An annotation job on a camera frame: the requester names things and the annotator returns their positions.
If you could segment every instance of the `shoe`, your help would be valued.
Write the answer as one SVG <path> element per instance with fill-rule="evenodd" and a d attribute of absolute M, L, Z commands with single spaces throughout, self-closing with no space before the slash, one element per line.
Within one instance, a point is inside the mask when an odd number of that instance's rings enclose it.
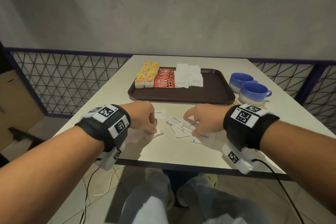
<path fill-rule="evenodd" d="M 208 183 L 210 184 L 210 186 L 212 188 L 216 188 L 217 183 L 218 183 L 218 176 L 215 174 L 198 174 L 198 176 L 204 177 Z M 176 192 L 176 198 L 178 200 L 178 202 L 180 203 L 180 205 L 182 205 L 183 207 L 188 207 L 187 204 L 185 203 L 185 201 L 183 200 L 182 196 L 181 196 L 181 188 L 179 187 L 177 192 Z"/>
<path fill-rule="evenodd" d="M 148 178 L 149 178 L 149 175 L 151 175 L 152 173 L 161 173 L 161 174 L 164 174 L 162 169 L 159 169 L 159 168 L 149 168 L 149 167 L 146 167 L 145 168 L 145 180 L 147 181 Z M 167 204 L 167 211 L 170 210 L 174 204 L 175 204 L 175 196 L 174 196 L 174 193 L 171 189 L 171 187 L 169 186 L 169 194 L 170 194 L 170 199 L 168 201 L 168 204 Z"/>

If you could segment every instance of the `brown tray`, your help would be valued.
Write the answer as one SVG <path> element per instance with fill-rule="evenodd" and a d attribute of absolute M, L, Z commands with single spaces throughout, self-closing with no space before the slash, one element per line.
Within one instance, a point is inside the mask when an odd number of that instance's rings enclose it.
<path fill-rule="evenodd" d="M 203 76 L 203 87 L 191 86 L 188 89 L 136 89 L 133 82 L 127 93 L 134 99 L 148 101 L 208 103 L 220 105 L 229 105 L 234 102 L 236 97 L 221 71 L 202 68 L 201 73 Z"/>

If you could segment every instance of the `hand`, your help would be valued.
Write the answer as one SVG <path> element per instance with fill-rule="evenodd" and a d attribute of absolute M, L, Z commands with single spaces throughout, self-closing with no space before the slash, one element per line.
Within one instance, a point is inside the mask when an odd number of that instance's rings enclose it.
<path fill-rule="evenodd" d="M 230 106 L 197 104 L 183 115 L 183 119 L 187 120 L 190 116 L 194 116 L 194 121 L 199 121 L 199 126 L 191 133 L 192 136 L 216 133 L 223 130 L 224 117 L 230 108 Z"/>
<path fill-rule="evenodd" d="M 120 105 L 131 117 L 131 128 L 143 129 L 151 134 L 157 132 L 153 123 L 154 107 L 148 101 L 135 101 L 126 105 Z"/>

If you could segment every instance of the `concrete wall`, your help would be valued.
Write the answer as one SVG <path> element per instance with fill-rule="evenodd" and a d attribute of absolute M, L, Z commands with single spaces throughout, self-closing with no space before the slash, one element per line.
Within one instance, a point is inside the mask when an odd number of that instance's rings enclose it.
<path fill-rule="evenodd" d="M 22 23 L 0 18 L 6 47 L 336 59 L 335 0 L 10 2 Z M 3 5 L 0 12 L 12 13 Z"/>

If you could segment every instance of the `table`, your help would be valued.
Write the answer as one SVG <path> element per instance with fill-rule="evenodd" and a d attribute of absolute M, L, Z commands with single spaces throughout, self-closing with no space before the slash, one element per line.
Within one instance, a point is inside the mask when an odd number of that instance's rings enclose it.
<path fill-rule="evenodd" d="M 146 61 L 158 62 L 165 67 L 175 67 L 177 63 L 188 63 L 189 65 L 199 65 L 201 68 L 213 68 L 221 71 L 227 81 L 232 73 L 248 73 L 273 92 L 272 96 L 267 98 L 269 102 L 265 106 L 269 111 L 279 116 L 282 121 L 335 138 L 329 129 L 247 59 L 146 55 L 134 55 L 130 58 L 57 134 L 73 127 L 82 114 L 100 104 L 126 104 L 133 101 L 127 91 L 141 65 Z M 153 106 L 155 109 L 165 109 L 167 117 L 172 115 L 183 117 L 183 114 L 194 104 L 153 102 Z M 143 139 L 136 144 L 127 144 L 116 164 L 199 173 L 242 175 L 228 164 L 229 161 L 226 157 L 222 157 L 221 147 L 227 142 L 224 131 L 216 134 L 216 139 L 220 142 L 219 145 L 215 149 L 210 149 L 204 145 L 190 142 L 189 137 L 175 138 L 172 129 L 165 123 L 165 120 L 159 120 L 158 126 L 163 130 L 164 135 L 151 141 Z M 266 159 L 273 165 L 274 171 L 279 174 L 281 179 L 290 179 L 272 160 L 268 157 Z M 248 176 L 274 179 L 273 174 L 266 169 L 251 171 Z"/>

